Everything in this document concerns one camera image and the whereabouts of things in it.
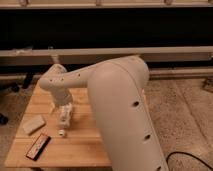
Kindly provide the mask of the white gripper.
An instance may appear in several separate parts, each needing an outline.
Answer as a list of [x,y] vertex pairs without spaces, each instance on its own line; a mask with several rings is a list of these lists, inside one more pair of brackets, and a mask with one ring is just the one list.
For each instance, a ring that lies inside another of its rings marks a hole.
[[72,94],[69,92],[68,89],[54,89],[51,92],[53,102],[56,105],[52,105],[49,111],[49,114],[54,114],[58,107],[57,106],[64,106],[68,103],[71,103],[73,101]]

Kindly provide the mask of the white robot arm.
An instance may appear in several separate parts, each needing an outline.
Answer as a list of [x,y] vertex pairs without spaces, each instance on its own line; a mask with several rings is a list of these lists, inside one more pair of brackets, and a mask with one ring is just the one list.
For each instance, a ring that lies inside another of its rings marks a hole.
[[148,80],[147,64],[131,55],[72,72],[54,64],[39,86],[57,105],[71,101],[71,88],[87,89],[113,171],[169,171],[143,97]]

